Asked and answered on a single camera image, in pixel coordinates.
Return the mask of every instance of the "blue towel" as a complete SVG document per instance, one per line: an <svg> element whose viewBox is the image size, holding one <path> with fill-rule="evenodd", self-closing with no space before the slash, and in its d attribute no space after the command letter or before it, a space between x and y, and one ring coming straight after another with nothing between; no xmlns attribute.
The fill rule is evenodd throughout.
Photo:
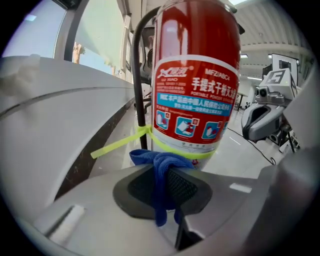
<svg viewBox="0 0 320 256"><path fill-rule="evenodd" d="M152 195L153 207L155 209L155 223L158 227L167 222L167 210L176 208L173 200L165 192L165 173L171 167L187 167L194 169L192 162L183 156L174 153L160 153L146 149L136 149L129 153L135 165L153 164L155 189ZM180 213L175 209L175 222L179 224Z"/></svg>

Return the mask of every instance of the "yellow zip tie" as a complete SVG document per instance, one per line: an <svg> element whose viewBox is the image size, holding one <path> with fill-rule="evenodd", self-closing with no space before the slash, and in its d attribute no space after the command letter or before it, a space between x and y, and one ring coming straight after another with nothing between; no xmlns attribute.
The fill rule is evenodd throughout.
<svg viewBox="0 0 320 256"><path fill-rule="evenodd" d="M210 151L210 152L206 152L206 153L190 153L190 152L185 152L185 151L181 151L175 148L172 148L164 143L162 143L160 140L158 140L158 138L156 138L154 136L154 134L151 131L151 125L148 124L146 126L138 126L137 128L137 133L134 135L131 135L129 137L123 138L119 141L116 141L114 143L111 143L110 145L104 146L94 152L91 153L91 156L93 159L96 159L98 157L101 157L104 154L109 153L112 150L115 150L125 144L128 144L129 142L132 142L138 138L140 138L141 136L145 135L145 134L149 134L149 136L151 137L151 139L155 142L155 144L157 144L161 149L163 149L166 152L170 152L170 153L174 153L180 156L183 156L187 159L204 159L204 158L209 158L211 157L216 150Z"/></svg>

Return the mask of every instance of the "cable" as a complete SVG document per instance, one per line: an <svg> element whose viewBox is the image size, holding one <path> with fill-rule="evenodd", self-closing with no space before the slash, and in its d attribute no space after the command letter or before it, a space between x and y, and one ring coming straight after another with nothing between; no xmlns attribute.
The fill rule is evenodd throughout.
<svg viewBox="0 0 320 256"><path fill-rule="evenodd" d="M228 130L233 131L234 133L236 133L236 134L238 134L239 136L241 136L242 138L244 138L240 133L237 133L235 130L232 130L232 129L230 129L230 128L228 128ZM249 141L249 140L247 140L247 139L245 139L245 140L246 140L247 142L249 142L252 146L254 146L254 148L255 148L256 150L258 150L258 151L260 152L260 154L261 154L270 164L272 164L273 166L277 164L276 160L275 160L273 157L270 157L270 159L268 159L268 158L264 155L264 153L262 153L261 150L260 150L259 148L257 148L251 141Z"/></svg>

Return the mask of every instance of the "red fire extinguisher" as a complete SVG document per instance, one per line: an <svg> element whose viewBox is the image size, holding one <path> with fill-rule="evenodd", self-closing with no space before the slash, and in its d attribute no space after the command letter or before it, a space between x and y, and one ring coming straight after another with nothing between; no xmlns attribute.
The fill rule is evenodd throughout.
<svg viewBox="0 0 320 256"><path fill-rule="evenodd" d="M236 100L239 60L239 28L226 4L167 1L155 21L154 136L189 153L217 149ZM194 160L202 168L208 159Z"/></svg>

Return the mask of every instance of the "fire extinguisher label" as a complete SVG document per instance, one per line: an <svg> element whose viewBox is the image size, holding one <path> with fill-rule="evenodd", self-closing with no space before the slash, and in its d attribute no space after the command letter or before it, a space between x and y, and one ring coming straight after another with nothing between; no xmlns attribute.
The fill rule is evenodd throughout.
<svg viewBox="0 0 320 256"><path fill-rule="evenodd" d="M215 58L161 59L152 78L154 135L179 150L214 150L229 121L238 81L236 68Z"/></svg>

